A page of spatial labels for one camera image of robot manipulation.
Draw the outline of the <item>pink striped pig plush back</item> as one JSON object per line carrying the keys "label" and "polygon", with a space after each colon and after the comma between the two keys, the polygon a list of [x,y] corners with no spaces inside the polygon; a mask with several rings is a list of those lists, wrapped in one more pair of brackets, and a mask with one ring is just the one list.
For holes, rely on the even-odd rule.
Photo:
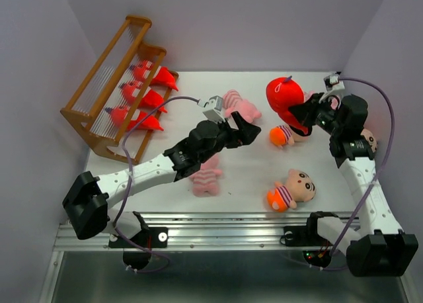
{"label": "pink striped pig plush back", "polygon": [[223,96],[223,108],[225,117],[229,118],[233,112],[238,112],[248,123],[253,123],[262,116],[262,113],[248,100],[232,89]]}

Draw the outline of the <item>pink striped pig plush front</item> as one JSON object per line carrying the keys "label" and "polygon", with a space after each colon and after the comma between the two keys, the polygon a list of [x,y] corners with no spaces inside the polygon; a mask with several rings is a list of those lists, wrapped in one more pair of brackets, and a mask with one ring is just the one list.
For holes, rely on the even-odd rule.
{"label": "pink striped pig plush front", "polygon": [[217,196],[219,194],[218,178],[223,175],[219,168],[219,157],[215,154],[205,163],[200,170],[190,176],[192,180],[192,193],[195,196]]}

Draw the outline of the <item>red shark plush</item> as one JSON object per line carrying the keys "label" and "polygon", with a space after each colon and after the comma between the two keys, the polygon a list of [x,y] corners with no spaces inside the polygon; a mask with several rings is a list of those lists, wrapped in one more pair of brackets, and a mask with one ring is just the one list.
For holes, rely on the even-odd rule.
{"label": "red shark plush", "polygon": [[305,102],[301,87],[289,77],[279,77],[271,80],[266,86],[266,98],[270,108],[290,126],[293,131],[303,137],[311,134],[311,129],[302,126],[289,111],[289,107],[302,105]]}
{"label": "red shark plush", "polygon": [[[110,116],[110,119],[116,127],[120,127],[124,120],[126,119],[126,116],[129,113],[130,108],[129,107],[106,107],[104,108],[104,111]],[[139,109],[136,109],[130,123],[128,124],[126,130],[130,131],[138,122],[141,121],[137,125],[137,130],[159,130],[163,131],[164,128],[160,125],[157,118],[155,118],[153,115],[146,117],[147,113],[143,112]]]}
{"label": "red shark plush", "polygon": [[[132,71],[133,76],[137,81],[145,82],[149,74],[152,72],[153,66],[154,63],[152,61],[142,60],[136,64],[130,65],[129,69]],[[172,73],[166,67],[160,65],[153,74],[153,78],[150,84],[169,87],[175,91],[178,91],[178,87],[176,86],[176,79]]]}
{"label": "red shark plush", "polygon": [[[122,83],[119,86],[119,88],[124,100],[129,105],[132,105],[135,102],[139,92],[141,91],[142,86],[143,86],[142,82],[133,80],[133,81]],[[148,87],[140,103],[138,104],[138,108],[143,108],[143,107],[155,108],[163,104],[164,102],[165,102],[164,98],[160,94],[158,94],[158,92]]]}

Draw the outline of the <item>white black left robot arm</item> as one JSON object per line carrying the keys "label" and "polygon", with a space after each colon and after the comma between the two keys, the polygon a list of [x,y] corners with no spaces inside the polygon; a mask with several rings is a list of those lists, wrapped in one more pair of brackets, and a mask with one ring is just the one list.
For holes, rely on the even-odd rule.
{"label": "white black left robot arm", "polygon": [[62,202],[77,238],[86,240],[106,233],[120,236],[133,246],[142,245],[147,230],[141,215],[116,210],[115,205],[125,205],[130,196],[152,187],[188,178],[225,148],[252,144],[260,127],[247,122],[238,112],[231,116],[235,128],[226,119],[203,120],[186,138],[139,165],[96,177],[90,171],[79,174]]}

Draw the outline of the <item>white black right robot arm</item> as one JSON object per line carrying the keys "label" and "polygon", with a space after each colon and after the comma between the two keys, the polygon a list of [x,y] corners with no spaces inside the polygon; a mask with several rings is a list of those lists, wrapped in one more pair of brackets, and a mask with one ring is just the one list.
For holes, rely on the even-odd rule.
{"label": "white black right robot arm", "polygon": [[313,212],[304,236],[311,243],[325,240],[339,250],[355,277],[400,277],[418,250],[418,240],[404,232],[379,183],[382,168],[376,166],[375,153],[362,135],[367,108],[364,99],[348,95],[333,109],[322,94],[289,108],[302,126],[319,126],[329,134],[330,153],[356,203],[350,220],[360,224],[354,230],[331,212]]}

